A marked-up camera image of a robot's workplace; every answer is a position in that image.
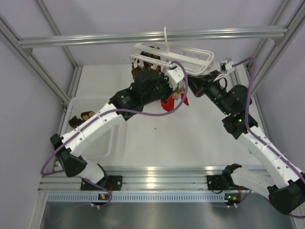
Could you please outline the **red beige animal sock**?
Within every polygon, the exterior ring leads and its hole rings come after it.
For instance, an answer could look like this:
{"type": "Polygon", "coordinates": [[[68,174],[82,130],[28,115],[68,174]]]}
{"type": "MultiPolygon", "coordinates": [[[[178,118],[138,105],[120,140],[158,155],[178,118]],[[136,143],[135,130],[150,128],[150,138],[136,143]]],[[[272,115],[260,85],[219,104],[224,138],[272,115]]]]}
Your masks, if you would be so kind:
{"type": "Polygon", "coordinates": [[[172,95],[172,98],[176,101],[178,101],[179,99],[183,100],[183,103],[187,106],[189,106],[189,101],[188,98],[186,97],[185,99],[183,99],[183,97],[185,96],[185,88],[184,87],[180,87],[178,88],[172,95]]]}
{"type": "Polygon", "coordinates": [[[171,96],[167,101],[161,100],[161,106],[166,112],[171,112],[175,108],[175,98],[171,96]]]}

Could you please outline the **white plastic clip hanger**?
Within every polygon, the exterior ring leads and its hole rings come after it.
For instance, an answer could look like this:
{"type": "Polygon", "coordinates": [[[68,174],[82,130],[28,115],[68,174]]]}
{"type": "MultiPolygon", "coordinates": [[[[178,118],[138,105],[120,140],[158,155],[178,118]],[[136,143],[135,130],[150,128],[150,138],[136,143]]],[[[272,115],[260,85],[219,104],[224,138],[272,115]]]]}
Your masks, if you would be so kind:
{"type": "Polygon", "coordinates": [[[171,68],[172,61],[177,61],[193,76],[203,74],[214,65],[213,52],[171,43],[174,39],[175,35],[164,27],[160,38],[135,44],[130,51],[130,60],[135,66],[140,62],[164,68],[171,68]]]}

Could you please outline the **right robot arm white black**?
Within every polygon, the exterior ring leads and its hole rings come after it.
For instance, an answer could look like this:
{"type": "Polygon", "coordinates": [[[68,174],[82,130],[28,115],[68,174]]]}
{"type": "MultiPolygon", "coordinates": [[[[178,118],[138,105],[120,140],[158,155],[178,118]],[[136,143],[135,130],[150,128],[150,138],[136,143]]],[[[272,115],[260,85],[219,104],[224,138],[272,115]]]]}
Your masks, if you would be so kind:
{"type": "Polygon", "coordinates": [[[252,100],[248,87],[238,84],[227,91],[217,79],[219,75],[217,70],[198,77],[189,75],[188,86],[195,97],[206,95],[220,109],[226,116],[222,123],[227,133],[247,148],[269,176],[232,164],[219,175],[217,189],[245,187],[267,198],[278,212],[289,215],[305,202],[305,174],[276,149],[249,114],[252,100]]]}

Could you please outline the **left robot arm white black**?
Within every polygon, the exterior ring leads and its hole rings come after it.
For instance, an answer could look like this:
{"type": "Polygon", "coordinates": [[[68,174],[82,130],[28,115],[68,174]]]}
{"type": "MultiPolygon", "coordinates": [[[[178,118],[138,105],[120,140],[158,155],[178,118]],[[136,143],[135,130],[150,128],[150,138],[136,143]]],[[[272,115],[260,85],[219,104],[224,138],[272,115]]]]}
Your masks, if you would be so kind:
{"type": "Polygon", "coordinates": [[[108,183],[105,170],[82,157],[84,150],[108,130],[141,113],[145,105],[168,100],[184,85],[185,74],[180,67],[163,76],[153,69],[143,70],[128,88],[118,91],[87,121],[64,135],[54,134],[51,143],[65,175],[81,176],[96,189],[104,189],[108,183]]]}

